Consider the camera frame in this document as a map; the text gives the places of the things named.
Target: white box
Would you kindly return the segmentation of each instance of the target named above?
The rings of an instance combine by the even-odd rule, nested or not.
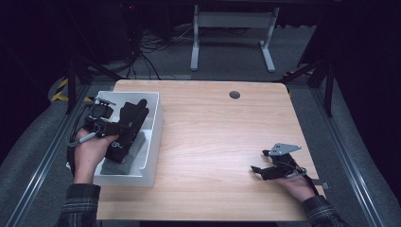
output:
[[[118,122],[120,109],[126,102],[137,104],[144,98],[148,101],[149,113],[141,128],[141,131],[145,133],[146,142],[134,159],[130,174],[101,175],[100,170],[104,162],[103,159],[96,168],[94,183],[98,185],[153,187],[163,129],[163,111],[159,94],[100,91],[98,96],[116,104],[115,106],[110,105],[113,108],[113,114],[109,119],[113,122]]]

